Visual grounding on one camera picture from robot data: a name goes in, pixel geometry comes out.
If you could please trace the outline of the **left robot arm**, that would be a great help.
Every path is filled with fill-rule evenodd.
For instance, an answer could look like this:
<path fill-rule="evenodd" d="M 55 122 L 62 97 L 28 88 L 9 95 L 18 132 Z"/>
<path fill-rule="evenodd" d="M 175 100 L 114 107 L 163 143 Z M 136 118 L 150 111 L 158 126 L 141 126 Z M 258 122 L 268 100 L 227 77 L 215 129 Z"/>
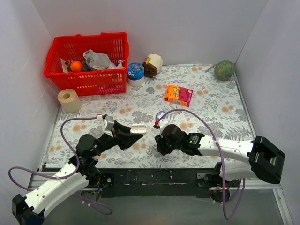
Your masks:
<path fill-rule="evenodd" d="M 17 194 L 12 199 L 12 214 L 21 225 L 41 225 L 45 217 L 60 203 L 85 187 L 101 189 L 106 178 L 96 168 L 104 151 L 118 146 L 126 150 L 146 133 L 144 124 L 130 127 L 116 121 L 103 122 L 104 133 L 100 138 L 90 134 L 80 137 L 74 155 L 47 181 L 25 195 Z"/>

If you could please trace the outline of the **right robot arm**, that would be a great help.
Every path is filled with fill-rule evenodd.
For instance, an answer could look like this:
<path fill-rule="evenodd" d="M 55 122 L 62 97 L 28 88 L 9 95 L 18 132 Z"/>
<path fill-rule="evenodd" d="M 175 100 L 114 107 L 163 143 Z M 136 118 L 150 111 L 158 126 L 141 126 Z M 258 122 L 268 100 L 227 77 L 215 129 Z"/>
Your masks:
<path fill-rule="evenodd" d="M 225 169 L 218 162 L 212 173 L 198 179 L 200 187 L 228 187 L 232 182 L 248 178 L 258 178 L 270 184 L 281 182 L 285 154 L 263 136 L 257 136 L 252 141 L 214 141 L 201 133 L 187 134 L 174 124 L 154 127 L 160 131 L 155 141 L 157 151 L 162 155 L 181 150 L 190 156 L 223 156 L 233 160 Z"/>

